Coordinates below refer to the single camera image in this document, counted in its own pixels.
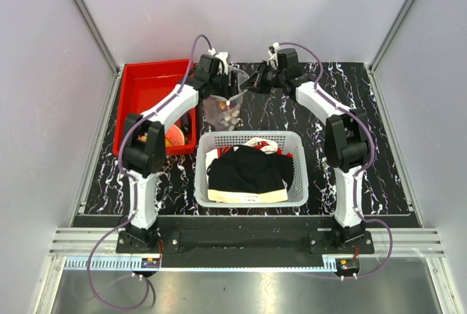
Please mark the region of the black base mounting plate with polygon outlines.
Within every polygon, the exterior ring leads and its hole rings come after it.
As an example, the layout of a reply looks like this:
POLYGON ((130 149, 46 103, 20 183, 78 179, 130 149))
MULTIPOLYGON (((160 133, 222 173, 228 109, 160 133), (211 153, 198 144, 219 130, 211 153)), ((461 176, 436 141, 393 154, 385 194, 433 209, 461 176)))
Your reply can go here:
POLYGON ((373 255, 370 232, 340 242, 331 217, 169 217, 148 231, 127 226, 118 233, 117 253, 161 252, 162 267, 307 268, 323 256, 373 255))

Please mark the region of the red white cloth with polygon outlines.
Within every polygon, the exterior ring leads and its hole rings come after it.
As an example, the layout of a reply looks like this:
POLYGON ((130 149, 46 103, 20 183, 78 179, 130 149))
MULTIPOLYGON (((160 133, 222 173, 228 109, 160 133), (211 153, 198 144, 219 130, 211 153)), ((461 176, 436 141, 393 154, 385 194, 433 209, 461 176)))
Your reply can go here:
MULTIPOLYGON (((257 150, 260 150, 266 154, 272 154, 276 153, 281 156, 287 156, 292 158, 293 154, 292 153, 283 153, 283 151, 279 148, 279 145, 277 142, 270 140, 270 139, 264 139, 260 137, 253 137, 247 142, 243 143, 243 146, 255 148, 257 150)), ((222 154, 227 153, 229 150, 231 150, 233 146, 225 146, 221 148, 217 148, 214 150, 211 150, 209 153, 214 153, 215 158, 221 157, 222 154)))

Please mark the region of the red watermelon slice toy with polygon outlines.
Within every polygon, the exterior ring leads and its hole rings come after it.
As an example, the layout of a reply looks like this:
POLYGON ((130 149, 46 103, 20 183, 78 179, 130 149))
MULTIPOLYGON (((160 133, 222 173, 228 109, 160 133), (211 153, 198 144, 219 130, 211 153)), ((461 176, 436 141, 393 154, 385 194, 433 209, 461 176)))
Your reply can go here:
POLYGON ((166 147, 177 147, 185 145, 185 135, 176 124, 172 125, 165 133, 166 147))

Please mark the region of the beige cloth with label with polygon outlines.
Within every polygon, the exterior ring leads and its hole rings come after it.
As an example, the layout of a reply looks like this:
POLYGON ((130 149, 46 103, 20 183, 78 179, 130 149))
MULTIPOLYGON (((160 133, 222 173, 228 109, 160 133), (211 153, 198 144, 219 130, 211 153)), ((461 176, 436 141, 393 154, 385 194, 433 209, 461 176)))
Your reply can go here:
POLYGON ((277 203, 287 201, 288 195, 286 189, 265 192, 261 194, 247 192, 229 192, 208 190, 208 199, 213 202, 221 203, 277 203))

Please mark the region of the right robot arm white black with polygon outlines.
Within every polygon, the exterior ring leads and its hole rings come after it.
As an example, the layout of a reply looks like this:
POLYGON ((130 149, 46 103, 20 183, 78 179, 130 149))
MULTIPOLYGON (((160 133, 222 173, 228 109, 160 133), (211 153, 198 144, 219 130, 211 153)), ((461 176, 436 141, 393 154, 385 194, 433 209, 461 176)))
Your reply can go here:
POLYGON ((324 153, 336 177, 336 210, 326 240, 338 252, 347 253, 366 233, 362 178, 374 162, 374 141, 365 110, 352 109, 325 92, 319 84, 321 77, 301 68, 298 47, 294 42, 274 43, 268 50, 269 59, 260 63, 243 87, 262 94, 280 88, 324 125, 324 153))

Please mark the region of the white perforated plastic basket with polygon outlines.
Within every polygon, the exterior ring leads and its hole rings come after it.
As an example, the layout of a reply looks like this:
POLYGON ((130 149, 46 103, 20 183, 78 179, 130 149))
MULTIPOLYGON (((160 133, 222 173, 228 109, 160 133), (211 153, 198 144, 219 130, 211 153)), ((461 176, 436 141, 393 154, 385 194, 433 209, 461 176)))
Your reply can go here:
POLYGON ((194 196, 199 205, 213 208, 256 208, 256 207, 300 207, 309 195, 309 182, 305 152, 302 140, 292 131, 213 131, 201 135, 196 154, 194 196), (225 191, 210 193, 208 189, 207 168, 215 157, 218 148, 244 144, 259 138, 265 142, 277 143, 283 153, 293 159, 293 180, 287 185, 282 199, 275 199, 272 193, 253 192, 235 193, 230 199, 225 191))

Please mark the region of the black cloth in basket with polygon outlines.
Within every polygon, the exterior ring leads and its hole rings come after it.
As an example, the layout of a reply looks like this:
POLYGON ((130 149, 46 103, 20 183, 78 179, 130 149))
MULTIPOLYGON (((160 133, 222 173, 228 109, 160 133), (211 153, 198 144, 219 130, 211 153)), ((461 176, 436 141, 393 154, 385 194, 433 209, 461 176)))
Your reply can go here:
POLYGON ((293 156, 236 145, 206 154, 208 192, 265 194, 290 189, 293 156))

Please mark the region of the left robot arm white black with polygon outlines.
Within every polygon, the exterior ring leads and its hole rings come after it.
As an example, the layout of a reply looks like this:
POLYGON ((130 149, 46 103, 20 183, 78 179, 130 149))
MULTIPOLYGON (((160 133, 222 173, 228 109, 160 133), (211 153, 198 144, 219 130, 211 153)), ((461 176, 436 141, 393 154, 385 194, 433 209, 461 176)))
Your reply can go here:
POLYGON ((132 244, 143 253, 158 242, 154 232, 156 173, 166 163, 166 132, 201 100, 228 88, 231 82, 230 55, 211 49, 196 66, 189 62, 183 78, 155 106, 125 119, 123 140, 118 154, 120 172, 128 177, 130 211, 123 222, 132 244))

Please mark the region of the purple fake eggplant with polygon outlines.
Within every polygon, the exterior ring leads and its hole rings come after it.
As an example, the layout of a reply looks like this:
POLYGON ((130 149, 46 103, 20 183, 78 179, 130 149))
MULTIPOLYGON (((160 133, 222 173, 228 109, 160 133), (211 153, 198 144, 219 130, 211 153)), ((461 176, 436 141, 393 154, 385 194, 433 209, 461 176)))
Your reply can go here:
POLYGON ((184 135, 187 137, 192 134, 193 131, 193 124, 192 124, 192 117, 189 112, 185 113, 181 119, 181 129, 184 135))

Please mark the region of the red plastic bin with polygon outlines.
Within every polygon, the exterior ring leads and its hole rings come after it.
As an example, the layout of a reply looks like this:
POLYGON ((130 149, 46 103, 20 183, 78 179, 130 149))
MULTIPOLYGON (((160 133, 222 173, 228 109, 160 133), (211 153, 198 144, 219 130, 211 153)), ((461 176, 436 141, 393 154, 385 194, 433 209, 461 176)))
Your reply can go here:
POLYGON ((187 59, 126 64, 117 108, 112 152, 117 155, 123 139, 126 116, 140 114, 163 100, 182 79, 187 59))

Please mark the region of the clear zip top bag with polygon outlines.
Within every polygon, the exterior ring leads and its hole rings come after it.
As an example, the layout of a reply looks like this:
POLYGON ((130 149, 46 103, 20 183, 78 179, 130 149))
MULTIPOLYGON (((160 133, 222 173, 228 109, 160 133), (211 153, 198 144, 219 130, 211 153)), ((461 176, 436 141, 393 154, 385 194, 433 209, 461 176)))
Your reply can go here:
POLYGON ((243 98, 247 92, 243 91, 240 85, 248 80, 248 74, 235 66, 230 66, 229 71, 233 71, 237 75, 237 95, 229 99, 211 95, 203 100, 206 122, 213 126, 216 131, 233 131, 239 125, 243 98), (226 102, 226 110, 222 111, 218 108, 218 101, 226 102))

